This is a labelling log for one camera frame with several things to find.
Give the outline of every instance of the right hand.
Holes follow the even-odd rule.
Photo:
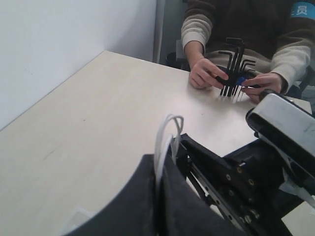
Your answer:
[[[201,58],[191,66],[189,82],[196,89],[204,89],[211,86],[222,89],[224,86],[216,80],[217,76],[224,80],[228,80],[228,75],[226,73],[220,70],[208,59]]]

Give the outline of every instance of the left hand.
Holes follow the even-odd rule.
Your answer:
[[[272,89],[280,93],[283,87],[283,79],[276,73],[268,73],[257,75],[253,79],[246,80],[242,83],[245,87],[260,85],[260,88],[242,88],[242,92],[246,93],[254,103],[259,103],[259,94],[265,89]]]

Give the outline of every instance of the white cable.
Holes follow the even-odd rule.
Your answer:
[[[167,124],[173,120],[176,124],[177,128],[177,136],[173,137],[173,135],[170,135],[167,138],[166,143],[164,144],[163,150],[162,148],[162,141],[164,137],[164,131],[167,126]],[[181,141],[181,132],[183,130],[184,126],[184,118],[182,116],[175,116],[172,114],[169,114],[165,117],[165,119],[161,122],[159,129],[157,131],[157,137],[156,137],[156,146],[155,146],[155,152],[154,152],[154,171],[156,175],[156,194],[159,195],[159,188],[162,180],[163,175],[163,167],[164,162],[166,159],[167,151],[169,147],[171,147],[172,151],[172,159],[175,162],[176,161],[176,155],[179,148],[179,144]]]

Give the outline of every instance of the white table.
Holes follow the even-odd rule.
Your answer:
[[[246,96],[220,99],[187,78],[104,52],[2,130],[0,235],[56,236],[76,206],[101,210],[153,153],[168,113],[183,115],[184,132],[218,155],[254,140]]]

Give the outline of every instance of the blue badge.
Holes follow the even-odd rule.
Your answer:
[[[291,17],[305,17],[315,20],[315,6],[309,2],[298,2],[293,5]]]

